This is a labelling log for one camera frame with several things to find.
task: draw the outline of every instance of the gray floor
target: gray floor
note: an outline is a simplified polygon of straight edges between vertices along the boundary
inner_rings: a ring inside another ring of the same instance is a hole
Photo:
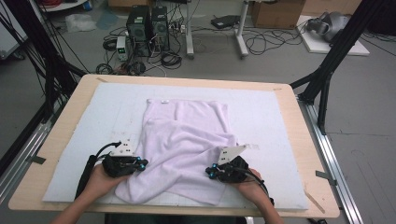
[[[60,21],[64,15],[86,13],[80,8],[54,14]],[[90,71],[103,62],[103,37],[121,27],[126,20],[114,17],[103,8],[88,12],[100,29],[64,34],[71,48]],[[210,27],[204,19],[192,19],[193,24]],[[396,53],[396,44],[375,39],[370,41]],[[395,56],[366,41],[361,43],[370,51],[369,57],[347,56],[336,70],[330,89],[327,111],[327,133],[340,162],[346,182],[354,196],[365,223],[392,223],[396,220],[396,70]],[[168,77],[240,80],[254,82],[291,83],[304,77],[323,61],[325,55],[308,53],[303,44],[284,45],[263,55],[249,55],[240,60],[232,33],[194,33],[195,58],[188,60],[183,45],[182,66],[165,70]],[[78,61],[64,45],[67,60]],[[163,77],[160,69],[147,76]],[[0,62],[0,156],[3,156],[18,134],[44,102],[43,94],[32,65],[27,61]],[[9,197],[0,206],[0,223],[43,223],[56,214],[51,212],[10,211]],[[101,214],[86,214],[79,223],[100,223]],[[285,218],[287,223],[308,223],[302,218]],[[328,223],[347,223],[339,218]]]

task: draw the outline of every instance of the electronic device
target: electronic device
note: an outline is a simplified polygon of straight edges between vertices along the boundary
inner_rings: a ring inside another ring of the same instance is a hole
[[[132,6],[126,22],[129,37],[131,39],[132,51],[137,56],[148,57],[153,49],[154,37],[149,15],[149,6]]]
[[[128,60],[128,50],[126,48],[126,37],[125,36],[119,36],[117,37],[117,54],[119,55],[119,59],[122,62],[125,62]]]
[[[106,155],[100,156],[100,154],[108,147],[115,147],[115,150],[107,153]],[[107,144],[102,147],[96,155],[91,155],[88,158],[81,178],[78,181],[76,198],[85,189],[85,186],[87,186],[92,169],[98,161],[102,161],[106,174],[111,177],[131,175],[135,171],[144,171],[146,169],[146,165],[149,163],[147,160],[142,160],[140,157],[134,156],[134,150],[128,140]]]
[[[262,187],[262,190],[270,199],[271,204],[274,205],[274,199],[270,198],[264,181],[253,174],[248,169],[248,163],[239,156],[248,147],[249,145],[224,147],[220,152],[218,163],[207,167],[205,171],[210,179],[217,179],[222,183],[242,183],[247,177],[250,177]]]
[[[151,10],[151,22],[154,32],[154,41],[156,50],[168,51],[169,47],[169,30],[166,7],[154,7]]]
[[[216,28],[224,29],[226,27],[235,26],[236,24],[239,24],[240,20],[241,20],[240,16],[223,16],[223,17],[215,18],[210,22]]]
[[[340,12],[324,12],[319,18],[309,20],[306,24],[306,30],[314,30],[325,41],[332,43],[341,34],[348,21],[349,18]]]

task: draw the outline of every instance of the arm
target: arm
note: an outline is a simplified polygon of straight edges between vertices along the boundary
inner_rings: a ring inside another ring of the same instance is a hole
[[[98,198],[106,195],[112,188],[129,176],[112,178],[105,173],[103,165],[99,164],[93,168],[90,180],[84,191],[66,207],[62,213],[51,221],[51,224],[76,223],[84,211]]]
[[[256,170],[251,169],[254,175],[262,178],[260,173]],[[240,184],[233,184],[233,186],[239,190],[239,192],[247,198],[249,201],[253,202],[257,208],[262,213],[265,223],[268,224],[278,224],[283,223],[282,218],[277,213],[275,208],[272,206],[270,199],[264,193],[259,184],[253,181],[250,177],[246,182]]]

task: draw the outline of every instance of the white cloth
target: white cloth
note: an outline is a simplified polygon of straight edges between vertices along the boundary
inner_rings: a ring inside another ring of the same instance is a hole
[[[217,102],[148,100],[136,155],[148,160],[116,188],[129,203],[145,203],[172,192],[200,203],[218,204],[225,189],[205,168],[219,159],[222,147],[236,146],[227,105]]]

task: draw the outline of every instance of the white mat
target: white mat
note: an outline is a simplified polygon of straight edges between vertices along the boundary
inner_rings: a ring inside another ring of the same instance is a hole
[[[297,25],[312,19],[310,16],[300,16],[300,19],[297,21]],[[302,30],[302,37],[308,52],[310,53],[328,53],[330,51],[329,43],[326,42],[323,37],[317,35],[315,31],[305,31],[305,28],[302,29],[301,26],[296,28],[298,32]],[[350,49],[347,55],[359,55],[359,56],[368,56],[370,52],[361,44],[361,42],[356,41],[355,45]]]
[[[131,139],[137,146],[147,99],[218,101],[229,107],[230,125],[239,144],[253,144],[241,156],[261,172],[277,209],[302,210],[308,204],[292,154],[285,125],[271,91],[167,87],[102,83],[96,89],[63,152],[43,198],[46,202],[72,202],[87,159],[104,145]],[[123,203],[109,193],[100,203]],[[147,204],[207,206],[163,193]],[[232,187],[227,187],[220,207],[252,207]]]

